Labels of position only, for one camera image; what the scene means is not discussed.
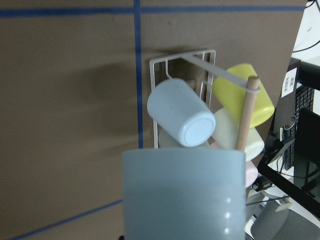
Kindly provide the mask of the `blue plastic cup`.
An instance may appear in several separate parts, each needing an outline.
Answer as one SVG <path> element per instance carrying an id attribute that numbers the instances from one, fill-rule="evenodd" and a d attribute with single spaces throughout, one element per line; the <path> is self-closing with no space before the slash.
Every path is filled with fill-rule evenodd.
<path id="1" fill-rule="evenodd" d="M 246 157 L 212 148 L 122 154 L 127 240 L 243 240 Z"/>
<path id="2" fill-rule="evenodd" d="M 147 112 L 184 147 L 203 144 L 216 127 L 212 111 L 180 78 L 170 78 L 156 85 L 148 97 Z"/>

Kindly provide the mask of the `cream plastic cup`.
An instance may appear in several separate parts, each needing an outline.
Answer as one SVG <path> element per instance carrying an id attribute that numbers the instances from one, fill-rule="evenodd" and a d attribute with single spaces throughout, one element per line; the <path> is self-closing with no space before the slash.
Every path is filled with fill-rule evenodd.
<path id="1" fill-rule="evenodd" d="M 223 149 L 236 149 L 239 125 L 225 108 L 221 108 L 214 113 L 215 129 L 212 137 Z M 258 131 L 253 127 L 249 129 L 245 146 L 245 160 L 251 161 L 257 157 L 264 149 L 265 143 Z"/>

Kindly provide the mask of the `yellow plastic cup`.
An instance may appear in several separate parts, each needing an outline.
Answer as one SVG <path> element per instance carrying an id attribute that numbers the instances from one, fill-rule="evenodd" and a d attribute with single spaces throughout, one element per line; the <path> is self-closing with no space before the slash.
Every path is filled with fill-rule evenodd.
<path id="1" fill-rule="evenodd" d="M 245 81 L 249 77 L 257 76 L 254 67 L 249 63 L 241 63 L 227 69 Z M 266 122 L 275 111 L 275 107 L 263 84 L 259 83 L 260 91 L 256 95 L 250 127 L 256 127 Z M 212 93 L 220 104 L 228 111 L 237 124 L 240 123 L 245 100 L 245 90 L 228 80 L 218 77 L 212 85 Z"/>

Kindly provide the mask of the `grey plastic cup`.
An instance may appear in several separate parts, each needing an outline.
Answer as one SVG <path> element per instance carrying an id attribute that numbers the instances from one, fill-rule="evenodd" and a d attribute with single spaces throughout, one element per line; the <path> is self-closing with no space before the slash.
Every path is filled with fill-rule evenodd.
<path id="1" fill-rule="evenodd" d="M 159 131 L 158 134 L 158 145 L 160 148 L 209 148 L 210 145 L 206 141 L 203 144 L 197 146 L 183 146 L 178 141 L 176 141 L 171 135 L 169 135 L 163 129 Z"/>

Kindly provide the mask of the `black box with label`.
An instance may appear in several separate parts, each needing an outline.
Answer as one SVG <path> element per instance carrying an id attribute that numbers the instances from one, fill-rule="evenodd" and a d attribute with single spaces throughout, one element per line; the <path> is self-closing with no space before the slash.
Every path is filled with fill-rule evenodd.
<path id="1" fill-rule="evenodd" d="M 291 58 L 280 91 L 270 130 L 282 141 L 296 124 L 296 89 L 301 61 Z"/>

